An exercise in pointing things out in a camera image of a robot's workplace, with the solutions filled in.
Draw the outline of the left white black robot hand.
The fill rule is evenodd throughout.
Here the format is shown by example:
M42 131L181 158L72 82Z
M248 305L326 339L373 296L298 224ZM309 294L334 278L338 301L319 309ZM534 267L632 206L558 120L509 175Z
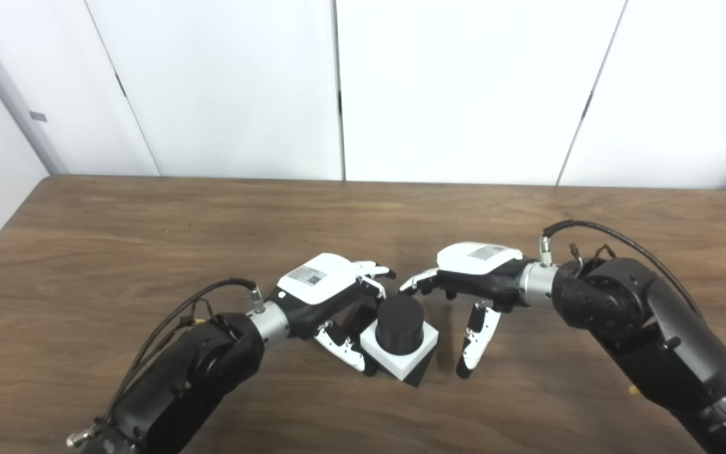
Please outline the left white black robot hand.
M282 276L262 307L250 314L251 321L270 345L287 338L314 339L359 373L372 375L374 360L333 317L364 296L383 301L386 290L377 280L395 276L374 261L320 253Z

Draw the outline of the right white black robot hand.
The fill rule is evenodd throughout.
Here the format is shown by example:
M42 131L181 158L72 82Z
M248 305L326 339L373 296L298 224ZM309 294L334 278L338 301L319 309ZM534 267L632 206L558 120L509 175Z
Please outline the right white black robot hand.
M530 264L517 249L459 242L437 253L435 267L408 278L400 286L400 293L406 295L427 295L438 289L449 301L461 295L478 299L472 306L456 365L456 374L461 379L470 378L480 363L502 313L526 305L518 279Z

